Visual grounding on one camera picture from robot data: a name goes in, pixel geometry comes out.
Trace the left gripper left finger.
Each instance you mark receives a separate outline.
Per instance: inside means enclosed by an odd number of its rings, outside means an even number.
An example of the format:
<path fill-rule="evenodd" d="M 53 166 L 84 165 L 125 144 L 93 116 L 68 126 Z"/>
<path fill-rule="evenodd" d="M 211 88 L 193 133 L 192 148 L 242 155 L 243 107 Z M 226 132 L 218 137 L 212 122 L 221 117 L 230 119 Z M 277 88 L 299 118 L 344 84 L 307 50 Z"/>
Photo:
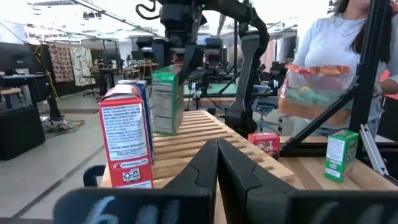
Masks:
<path fill-rule="evenodd" d="M 84 187 L 61 197 L 55 223 L 213 223 L 218 143 L 207 141 L 186 167 L 161 189 Z"/>

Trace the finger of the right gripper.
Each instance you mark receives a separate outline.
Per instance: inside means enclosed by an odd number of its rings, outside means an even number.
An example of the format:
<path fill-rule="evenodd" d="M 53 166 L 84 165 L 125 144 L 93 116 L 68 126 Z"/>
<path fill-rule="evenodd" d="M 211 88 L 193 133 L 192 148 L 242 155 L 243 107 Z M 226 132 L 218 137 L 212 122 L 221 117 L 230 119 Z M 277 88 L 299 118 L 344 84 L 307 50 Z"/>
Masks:
<path fill-rule="evenodd" d="M 197 44 L 186 45 L 181 71 L 178 73 L 178 82 L 183 84 L 188 76 L 201 67 L 203 63 L 203 47 Z"/>
<path fill-rule="evenodd" d="M 168 42 L 164 39 L 154 39 L 152 50 L 160 68 L 168 65 Z"/>

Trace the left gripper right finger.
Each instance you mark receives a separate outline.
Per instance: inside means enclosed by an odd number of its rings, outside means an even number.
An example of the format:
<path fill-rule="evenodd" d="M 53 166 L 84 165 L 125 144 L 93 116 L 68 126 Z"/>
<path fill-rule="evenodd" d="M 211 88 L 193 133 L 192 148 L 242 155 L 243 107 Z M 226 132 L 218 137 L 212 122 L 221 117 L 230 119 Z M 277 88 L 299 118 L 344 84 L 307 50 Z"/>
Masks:
<path fill-rule="evenodd" d="M 298 190 L 224 139 L 218 178 L 231 223 L 397 224 L 397 192 Z"/>

